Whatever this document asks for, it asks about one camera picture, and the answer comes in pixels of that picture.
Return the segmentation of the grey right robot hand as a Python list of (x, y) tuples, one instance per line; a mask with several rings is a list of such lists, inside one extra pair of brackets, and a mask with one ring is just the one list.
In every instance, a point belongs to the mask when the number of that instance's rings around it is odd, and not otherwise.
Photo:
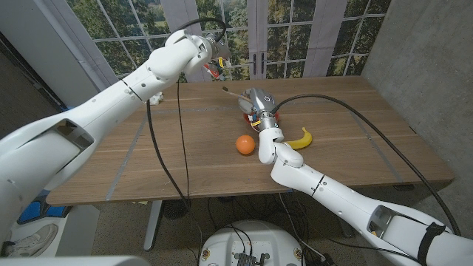
[(253, 128), (259, 131), (278, 128), (276, 119), (275, 100), (272, 94), (264, 89), (246, 89), (238, 98), (240, 109), (248, 116), (248, 121)]

